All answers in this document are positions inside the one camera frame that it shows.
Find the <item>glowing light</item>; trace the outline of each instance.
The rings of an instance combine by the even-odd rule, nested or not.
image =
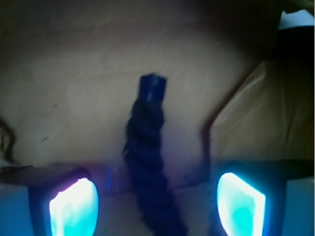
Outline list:
[[[52,236],[92,236],[98,218],[96,186],[81,178],[49,202]]]
[[[261,236],[266,196],[233,173],[218,183],[218,211],[229,236]]]

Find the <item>rope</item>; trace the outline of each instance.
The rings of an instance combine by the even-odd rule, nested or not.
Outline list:
[[[155,236],[186,236],[187,228],[162,173],[160,130],[163,123],[161,104],[135,101],[126,129],[125,162],[143,220]]]

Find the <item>white object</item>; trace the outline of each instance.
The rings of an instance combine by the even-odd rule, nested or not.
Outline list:
[[[278,26],[279,30],[301,26],[314,26],[314,16],[307,10],[300,10],[293,13],[282,12]]]

